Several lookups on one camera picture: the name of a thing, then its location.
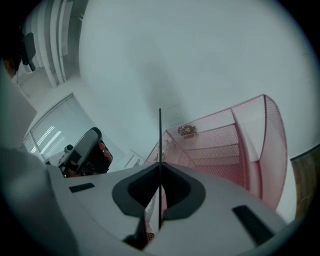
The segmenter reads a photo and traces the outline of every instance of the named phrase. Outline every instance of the white wall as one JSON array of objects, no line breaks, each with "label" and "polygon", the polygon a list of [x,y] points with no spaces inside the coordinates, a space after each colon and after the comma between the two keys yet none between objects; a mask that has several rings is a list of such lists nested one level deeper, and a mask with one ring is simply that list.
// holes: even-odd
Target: white wall
[{"label": "white wall", "polygon": [[286,223],[292,222],[296,217],[297,193],[294,170],[290,159],[287,162],[286,176],[282,194],[276,212]]},{"label": "white wall", "polygon": [[278,104],[288,155],[320,143],[319,73],[289,16],[271,3],[90,0],[81,77],[107,107],[108,134],[147,157],[163,129],[260,94]]},{"label": "white wall", "polygon": [[79,38],[81,21],[77,17],[70,17],[68,29],[68,53],[63,58],[67,79],[72,74],[79,74]]},{"label": "white wall", "polygon": [[100,107],[91,90],[84,85],[80,77],[71,77],[64,84],[53,88],[50,85],[48,76],[44,68],[38,68],[33,76],[23,85],[23,90],[30,95],[29,101],[37,110],[30,128],[54,105],[63,100],[67,95],[73,93],[84,112],[92,119],[96,126],[101,130],[103,141],[113,154],[115,161],[120,161],[128,149],[119,148],[114,144],[113,138],[108,134],[110,123],[104,120],[105,109]]},{"label": "white wall", "polygon": [[52,3],[53,2],[51,0],[42,1],[39,4],[38,12],[34,12],[33,15],[37,15],[37,34],[42,62],[50,79],[51,85],[56,87],[58,78],[54,76],[54,66],[50,45],[50,30],[48,29],[50,27],[51,17],[51,12],[49,12],[49,10],[51,9]]},{"label": "white wall", "polygon": [[20,148],[36,114],[0,60],[0,147]]}]

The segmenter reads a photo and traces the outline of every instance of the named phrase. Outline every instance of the black object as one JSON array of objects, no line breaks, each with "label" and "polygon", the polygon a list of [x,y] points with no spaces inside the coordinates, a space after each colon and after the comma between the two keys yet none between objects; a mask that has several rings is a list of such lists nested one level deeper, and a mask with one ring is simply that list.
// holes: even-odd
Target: black object
[{"label": "black object", "polygon": [[31,60],[36,55],[35,40],[33,33],[28,33],[26,36],[22,38],[19,44],[18,54],[21,57],[23,65],[27,66],[31,63]]},{"label": "black object", "polygon": [[[112,190],[112,198],[120,210],[129,216],[141,218],[145,208],[154,196],[159,177],[159,163],[118,182]],[[206,198],[205,187],[195,178],[167,163],[162,166],[162,185],[167,198],[164,220],[178,220],[189,217]]]},{"label": "black object", "polygon": [[29,67],[30,67],[30,69],[31,69],[32,72],[36,70],[36,67],[35,67],[35,65],[32,63],[32,61],[30,61]]},{"label": "black object", "polygon": [[69,144],[68,146],[66,146],[66,149],[71,151],[74,148],[74,146],[72,146],[71,144]]},{"label": "black object", "polygon": [[166,162],[162,165],[162,186],[167,205],[163,220],[188,218],[206,198],[206,189],[200,181]]},{"label": "black object", "polygon": [[69,160],[72,160],[74,162],[78,162],[80,158],[81,158],[81,155],[77,151],[74,150],[74,151],[72,151]]},{"label": "black object", "polygon": [[72,193],[75,193],[75,192],[79,192],[82,190],[88,190],[88,189],[91,189],[94,187],[95,187],[95,185],[93,185],[92,183],[85,183],[85,184],[81,184],[81,185],[71,186],[71,187],[69,187],[69,189]]},{"label": "black object", "polygon": [[159,108],[159,230],[162,225],[162,120],[161,120],[161,108]]},{"label": "black object", "polygon": [[99,143],[103,143],[105,146],[106,146],[106,144],[102,140],[102,133],[97,127],[93,127],[93,128],[91,128],[91,130],[94,130],[98,134],[99,140],[98,140],[97,144],[95,145],[95,147],[90,152],[90,154],[86,160],[94,166],[94,170],[98,174],[105,174],[108,172],[109,166],[111,165],[111,162],[108,161],[105,158],[104,153],[101,152],[101,149],[99,148]]},{"label": "black object", "polygon": [[274,236],[268,227],[246,205],[237,206],[232,211],[257,246],[262,245]]},{"label": "black object", "polygon": [[120,210],[129,216],[141,218],[159,186],[159,163],[119,181],[112,190],[112,198]]},{"label": "black object", "polygon": [[123,241],[140,250],[147,245],[146,225],[143,217],[140,218],[135,233],[127,236]]}]

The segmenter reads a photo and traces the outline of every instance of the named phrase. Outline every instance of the black slot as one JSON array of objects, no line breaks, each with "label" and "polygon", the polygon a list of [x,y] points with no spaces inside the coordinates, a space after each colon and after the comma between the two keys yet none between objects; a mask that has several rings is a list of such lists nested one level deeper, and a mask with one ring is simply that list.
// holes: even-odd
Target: black slot
[{"label": "black slot", "polygon": [[71,186],[71,187],[69,187],[69,189],[70,189],[70,191],[72,193],[75,193],[75,192],[79,192],[79,191],[82,191],[82,190],[91,189],[91,188],[94,188],[94,187],[95,187],[95,185],[93,185],[92,183],[86,183],[86,184]]},{"label": "black slot", "polygon": [[77,151],[73,150],[73,152],[70,155],[70,160],[73,160],[77,163],[80,160],[80,158],[81,155]]},{"label": "black slot", "polygon": [[257,246],[274,236],[263,222],[245,205],[232,209]]},{"label": "black slot", "polygon": [[147,233],[145,219],[143,217],[140,218],[135,233],[127,236],[123,241],[140,250],[147,245]]},{"label": "black slot", "polygon": [[120,210],[129,216],[144,217],[145,208],[159,187],[159,163],[119,181],[112,198]]},{"label": "black slot", "polygon": [[167,209],[163,220],[179,220],[195,213],[206,198],[206,189],[197,179],[164,162],[162,186]]}]

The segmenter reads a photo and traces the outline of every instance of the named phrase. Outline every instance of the black antenna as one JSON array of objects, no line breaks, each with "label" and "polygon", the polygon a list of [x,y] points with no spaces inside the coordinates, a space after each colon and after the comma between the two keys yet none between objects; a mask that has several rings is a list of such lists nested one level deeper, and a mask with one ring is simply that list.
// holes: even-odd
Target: black antenna
[{"label": "black antenna", "polygon": [[159,108],[159,231],[160,231],[161,222],[162,222],[161,172],[162,172],[162,123],[161,123],[161,108]]}]

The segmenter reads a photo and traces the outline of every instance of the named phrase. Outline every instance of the person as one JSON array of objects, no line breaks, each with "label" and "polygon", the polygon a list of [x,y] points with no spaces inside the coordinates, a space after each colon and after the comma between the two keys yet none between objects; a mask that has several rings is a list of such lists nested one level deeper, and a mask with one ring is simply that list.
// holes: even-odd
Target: person
[{"label": "person", "polygon": [[[99,146],[99,149],[101,150],[101,152],[103,153],[103,156],[111,163],[113,161],[113,156],[108,151],[108,149],[106,148],[105,144],[100,142],[100,143],[98,143],[98,146]],[[73,160],[70,161],[70,164],[73,165],[73,166],[77,165]],[[65,174],[66,174],[67,178],[74,178],[74,177],[81,176],[76,171],[71,170],[70,168],[66,169]]]},{"label": "person", "polygon": [[3,64],[12,79],[18,72],[21,57],[19,56],[19,44],[24,38],[21,29],[15,28],[10,31],[10,36],[1,42],[0,55],[3,59]]}]

